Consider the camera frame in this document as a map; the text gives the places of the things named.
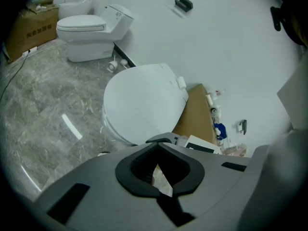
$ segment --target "toilet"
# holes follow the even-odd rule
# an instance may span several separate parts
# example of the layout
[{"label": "toilet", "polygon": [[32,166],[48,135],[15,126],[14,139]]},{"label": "toilet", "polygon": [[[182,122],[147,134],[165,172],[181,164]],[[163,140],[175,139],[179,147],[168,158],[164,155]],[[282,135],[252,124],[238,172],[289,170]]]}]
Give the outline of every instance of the toilet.
[{"label": "toilet", "polygon": [[115,75],[106,86],[102,110],[113,138],[139,145],[172,132],[188,101],[180,78],[167,64],[132,67]]},{"label": "toilet", "polygon": [[58,18],[59,20],[62,20],[73,15],[87,14],[90,11],[91,6],[92,0],[60,3]]},{"label": "toilet", "polygon": [[83,62],[111,57],[114,41],[127,33],[133,17],[117,4],[109,5],[101,16],[74,15],[57,23],[57,34],[67,43],[68,59]]}]

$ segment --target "wall hook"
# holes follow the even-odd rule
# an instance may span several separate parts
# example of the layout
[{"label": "wall hook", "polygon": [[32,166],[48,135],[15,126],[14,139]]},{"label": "wall hook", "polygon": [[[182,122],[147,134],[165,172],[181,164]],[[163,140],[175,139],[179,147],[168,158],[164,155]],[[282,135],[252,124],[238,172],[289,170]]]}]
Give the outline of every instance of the wall hook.
[{"label": "wall hook", "polygon": [[189,0],[175,0],[175,5],[188,12],[193,8],[193,3]]}]

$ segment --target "toilet lid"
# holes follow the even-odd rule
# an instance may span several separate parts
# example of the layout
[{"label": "toilet lid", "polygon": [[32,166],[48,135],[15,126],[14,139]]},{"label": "toilet lid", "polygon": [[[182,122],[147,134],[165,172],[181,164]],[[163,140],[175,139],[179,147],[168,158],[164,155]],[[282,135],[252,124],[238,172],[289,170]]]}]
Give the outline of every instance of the toilet lid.
[{"label": "toilet lid", "polygon": [[103,107],[114,130],[133,144],[144,144],[176,126],[188,100],[167,64],[137,66],[115,75]]},{"label": "toilet lid", "polygon": [[58,29],[73,29],[73,28],[94,28],[95,30],[104,30],[106,27],[106,22],[97,15],[74,15],[66,17],[57,23]]}]

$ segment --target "cardboard box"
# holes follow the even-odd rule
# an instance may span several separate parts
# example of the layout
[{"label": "cardboard box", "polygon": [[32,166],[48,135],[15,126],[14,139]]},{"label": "cardboard box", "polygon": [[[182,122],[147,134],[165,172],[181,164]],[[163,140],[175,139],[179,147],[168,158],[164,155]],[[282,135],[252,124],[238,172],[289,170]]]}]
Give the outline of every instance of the cardboard box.
[{"label": "cardboard box", "polygon": [[[10,62],[21,57],[25,51],[57,37],[58,7],[52,2],[53,0],[30,1],[19,12],[4,42]],[[36,10],[39,4],[46,6],[46,9]]]},{"label": "cardboard box", "polygon": [[207,92],[202,84],[188,91],[188,101],[173,132],[187,137],[193,135],[218,145],[213,119],[205,95],[207,95]]}]

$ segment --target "black bracket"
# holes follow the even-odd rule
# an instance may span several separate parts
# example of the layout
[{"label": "black bracket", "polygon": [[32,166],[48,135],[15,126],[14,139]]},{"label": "black bracket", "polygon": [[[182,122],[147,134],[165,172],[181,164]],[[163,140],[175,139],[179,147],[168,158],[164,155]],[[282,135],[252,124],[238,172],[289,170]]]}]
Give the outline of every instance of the black bracket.
[{"label": "black bracket", "polygon": [[193,8],[193,3],[189,0],[175,0],[175,5],[188,12]]},{"label": "black bracket", "polygon": [[289,38],[293,40],[294,43],[299,45],[304,45],[303,41],[296,34],[292,22],[291,22],[291,10],[290,8],[283,3],[280,8],[271,7],[270,13],[273,18],[274,28],[276,31],[281,30],[281,24]]},{"label": "black bracket", "polygon": [[243,126],[244,135],[245,135],[247,132],[247,120],[242,121],[242,126]]}]

